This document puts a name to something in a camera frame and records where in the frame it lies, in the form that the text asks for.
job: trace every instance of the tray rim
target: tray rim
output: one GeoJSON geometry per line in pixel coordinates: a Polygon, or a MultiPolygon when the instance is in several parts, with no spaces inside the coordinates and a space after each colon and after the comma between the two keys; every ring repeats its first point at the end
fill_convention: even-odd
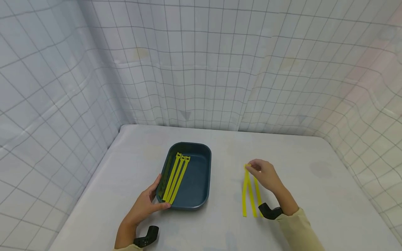
{"type": "MultiPolygon", "coordinates": [[[[212,161],[212,152],[211,152],[211,149],[210,149],[207,145],[205,145],[205,144],[194,143],[194,142],[183,142],[183,141],[182,141],[182,142],[177,142],[177,143],[175,143],[174,145],[172,145],[172,146],[169,148],[169,151],[168,151],[168,153],[167,153],[167,155],[166,155],[165,163],[163,164],[163,168],[162,168],[162,172],[161,172],[161,173],[163,173],[164,170],[165,170],[165,168],[166,168],[166,164],[167,164],[167,162],[168,162],[169,153],[171,152],[172,148],[173,148],[174,146],[176,146],[176,145],[178,145],[178,144],[182,144],[182,143],[187,143],[187,144],[192,144],[192,145],[202,145],[202,146],[205,146],[205,147],[208,149],[208,152],[209,152],[209,174],[208,174],[207,195],[205,196],[204,201],[201,202],[201,204],[199,204],[199,205],[197,205],[197,206],[173,206],[173,205],[172,205],[172,206],[170,207],[170,209],[197,210],[197,209],[199,209],[201,206],[203,206],[203,205],[207,202],[208,197],[209,197],[209,187],[210,187],[210,185],[211,185],[211,161],[212,161]]],[[[163,201],[162,201],[162,198],[161,198],[160,196],[158,196],[158,192],[159,192],[160,189],[161,189],[161,182],[159,182],[158,187],[156,188],[156,199],[158,200],[159,203],[162,203],[162,202],[163,202],[163,201]]]]}

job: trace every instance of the forearm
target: forearm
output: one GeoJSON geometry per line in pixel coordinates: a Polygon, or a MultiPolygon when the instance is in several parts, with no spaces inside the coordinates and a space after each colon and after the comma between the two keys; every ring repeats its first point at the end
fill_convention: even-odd
{"type": "Polygon", "coordinates": [[[295,199],[284,185],[272,192],[278,200],[279,205],[281,206],[285,215],[291,216],[299,210],[299,206],[297,205],[295,199]]]}
{"type": "Polygon", "coordinates": [[[303,209],[299,208],[289,190],[281,186],[274,191],[274,194],[283,211],[277,221],[291,249],[293,251],[324,251],[303,209]]]}
{"type": "Polygon", "coordinates": [[[119,229],[117,230],[115,249],[122,249],[133,244],[137,235],[136,232],[136,225],[129,224],[123,220],[119,226],[119,229]]]}

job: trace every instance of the right hand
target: right hand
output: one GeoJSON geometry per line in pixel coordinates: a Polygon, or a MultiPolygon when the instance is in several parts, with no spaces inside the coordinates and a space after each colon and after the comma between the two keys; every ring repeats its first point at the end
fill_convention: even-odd
{"type": "Polygon", "coordinates": [[[274,166],[262,159],[253,159],[246,166],[246,169],[260,182],[266,189],[274,194],[284,188],[281,179],[275,171],[274,166]]]}

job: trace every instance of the finger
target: finger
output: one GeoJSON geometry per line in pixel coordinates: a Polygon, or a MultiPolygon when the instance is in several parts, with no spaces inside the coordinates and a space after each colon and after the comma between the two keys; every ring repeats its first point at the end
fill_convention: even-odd
{"type": "Polygon", "coordinates": [[[254,169],[251,166],[246,166],[246,169],[255,177],[257,178],[257,180],[259,179],[261,173],[259,171],[257,171],[256,169],[254,169]]]}
{"type": "Polygon", "coordinates": [[[261,167],[265,161],[262,159],[253,159],[249,162],[249,164],[256,169],[257,171],[261,171],[261,167]]]}
{"type": "Polygon", "coordinates": [[[157,204],[153,204],[151,206],[151,211],[152,211],[152,213],[154,213],[157,211],[168,209],[170,207],[171,207],[171,205],[169,203],[157,203],[157,204]]]}
{"type": "Polygon", "coordinates": [[[161,174],[158,174],[158,177],[157,177],[156,180],[153,182],[153,184],[150,185],[150,186],[147,188],[147,191],[155,191],[156,188],[158,187],[158,184],[159,184],[159,182],[160,182],[161,177],[162,177],[162,175],[161,175],[161,174]]]}

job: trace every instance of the grid pattern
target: grid pattern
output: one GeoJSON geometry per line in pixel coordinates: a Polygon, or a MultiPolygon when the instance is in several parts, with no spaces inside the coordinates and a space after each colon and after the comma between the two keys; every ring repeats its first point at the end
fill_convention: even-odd
{"type": "Polygon", "coordinates": [[[80,6],[130,122],[323,137],[402,242],[400,3],[80,6]]]}
{"type": "Polygon", "coordinates": [[[76,1],[0,0],[0,250],[49,248],[127,121],[92,45],[76,1]]]}
{"type": "Polygon", "coordinates": [[[0,245],[46,250],[125,123],[323,137],[402,243],[400,3],[0,0],[0,245]]]}

